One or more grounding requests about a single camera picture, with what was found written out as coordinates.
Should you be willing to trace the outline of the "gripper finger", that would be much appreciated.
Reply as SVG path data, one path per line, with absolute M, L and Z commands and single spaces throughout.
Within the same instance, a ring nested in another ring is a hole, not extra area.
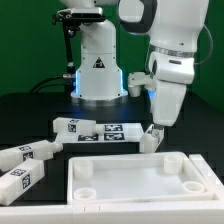
M 149 133 L 150 133 L 153 137 L 155 137 L 155 138 L 157 138 L 157 139 L 162 138 L 163 135 L 164 135 L 164 127 L 161 126 L 161 125 L 152 124 L 152 125 L 150 126 L 150 131 L 149 131 Z

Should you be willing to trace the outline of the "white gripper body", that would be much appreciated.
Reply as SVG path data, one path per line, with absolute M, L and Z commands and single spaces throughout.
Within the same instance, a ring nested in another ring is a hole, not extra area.
M 154 87 L 149 92 L 153 122 L 172 126 L 179 115 L 187 85 L 194 78 L 194 59 L 152 52 L 149 69 Z

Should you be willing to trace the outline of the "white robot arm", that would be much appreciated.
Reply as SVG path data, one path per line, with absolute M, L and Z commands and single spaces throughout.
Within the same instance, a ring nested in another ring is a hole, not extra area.
M 81 29 L 81 65 L 71 97 L 94 105 L 149 92 L 153 128 L 173 125 L 194 79 L 194 54 L 209 0 L 60 0 L 59 17 Z M 123 88 L 116 59 L 115 27 L 103 17 L 115 5 L 122 28 L 149 37 L 150 73 L 134 73 Z

